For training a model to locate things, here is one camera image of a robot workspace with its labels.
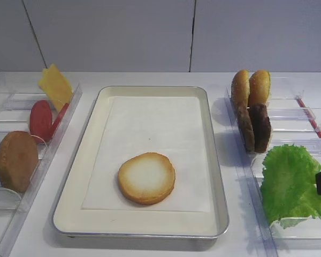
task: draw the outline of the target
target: toasted bun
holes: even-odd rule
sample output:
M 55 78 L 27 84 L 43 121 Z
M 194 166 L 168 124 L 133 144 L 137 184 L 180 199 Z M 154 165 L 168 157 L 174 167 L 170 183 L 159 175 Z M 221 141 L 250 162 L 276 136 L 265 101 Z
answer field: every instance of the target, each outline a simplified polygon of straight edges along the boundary
M 0 182 L 24 193 L 38 164 L 37 144 L 25 131 L 8 133 L 0 143 Z
M 234 109 L 237 109 L 238 104 L 247 106 L 250 95 L 250 84 L 247 70 L 240 70 L 236 73 L 232 80 L 231 97 Z
M 249 79 L 250 95 L 248 97 L 248 107 L 256 103 L 266 104 L 271 87 L 270 73 L 266 70 L 259 70 L 252 74 Z
M 127 199 L 141 205 L 153 205 L 172 192 L 175 170 L 167 157 L 158 153 L 145 153 L 126 161 L 120 167 L 118 183 Z
M 255 137 L 253 134 L 252 122 L 244 104 L 239 104 L 236 109 L 236 118 L 238 119 L 239 129 L 244 138 L 245 149 L 248 152 L 255 150 Z
M 262 103 L 252 105 L 249 108 L 249 115 L 255 136 L 255 152 L 265 153 L 271 137 L 271 124 L 266 105 Z

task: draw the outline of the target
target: cheese slice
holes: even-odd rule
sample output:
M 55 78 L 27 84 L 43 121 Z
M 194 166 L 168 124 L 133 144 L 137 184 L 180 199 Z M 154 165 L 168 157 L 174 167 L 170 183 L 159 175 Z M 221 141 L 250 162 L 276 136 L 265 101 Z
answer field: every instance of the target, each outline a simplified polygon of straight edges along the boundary
M 69 81 L 60 73 L 55 64 L 43 69 L 43 77 L 38 82 L 58 112 L 65 103 L 70 103 L 73 95 Z

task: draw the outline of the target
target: white tray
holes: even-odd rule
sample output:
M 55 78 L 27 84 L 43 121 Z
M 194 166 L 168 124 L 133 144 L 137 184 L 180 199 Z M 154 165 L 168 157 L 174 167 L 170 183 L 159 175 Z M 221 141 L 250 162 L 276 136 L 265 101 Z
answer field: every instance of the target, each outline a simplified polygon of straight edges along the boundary
M 141 207 L 120 195 L 116 175 L 145 152 L 168 156 L 176 182 L 161 203 Z M 196 239 L 199 248 L 211 246 L 227 230 L 228 212 L 206 92 L 102 89 L 52 221 L 69 236 Z

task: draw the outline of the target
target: white table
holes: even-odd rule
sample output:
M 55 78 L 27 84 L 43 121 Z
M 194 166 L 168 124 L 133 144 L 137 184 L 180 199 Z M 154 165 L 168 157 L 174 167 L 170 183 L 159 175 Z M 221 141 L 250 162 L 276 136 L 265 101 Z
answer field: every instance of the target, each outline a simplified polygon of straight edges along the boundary
M 68 129 L 59 145 L 55 158 L 45 176 L 31 210 L 26 218 L 12 257 L 21 256 L 261 256 L 264 253 L 257 221 L 247 185 L 238 179 L 235 166 L 240 166 L 230 120 L 224 103 L 226 86 L 234 73 L 64 73 L 74 83 L 81 83 L 82 98 L 77 106 Z M 39 72 L 0 73 L 6 87 L 29 89 L 37 86 Z M 309 78 L 314 85 L 305 86 L 304 101 L 307 106 L 321 108 L 321 73 L 272 73 L 273 77 Z M 56 195 L 75 149 L 76 140 L 89 115 L 90 107 L 98 91 L 112 85 L 147 86 L 199 86 L 208 93 L 213 129 L 218 148 L 218 157 L 223 175 L 230 225 L 213 248 L 206 252 L 145 251 L 102 249 L 99 244 L 88 242 L 71 245 L 57 240 L 50 225 L 50 213 Z M 283 249 L 283 256 L 321 256 L 321 250 Z

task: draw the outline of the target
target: green lettuce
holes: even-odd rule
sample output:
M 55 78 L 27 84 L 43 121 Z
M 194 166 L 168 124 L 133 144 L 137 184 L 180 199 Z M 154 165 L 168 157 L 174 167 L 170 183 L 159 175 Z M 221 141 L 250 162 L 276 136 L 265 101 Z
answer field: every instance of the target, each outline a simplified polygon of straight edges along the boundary
M 283 145 L 272 148 L 263 161 L 261 185 L 263 207 L 268 222 L 285 217 L 319 217 L 321 196 L 315 187 L 315 174 L 321 165 L 303 146 Z M 280 222 L 283 228 L 297 222 Z

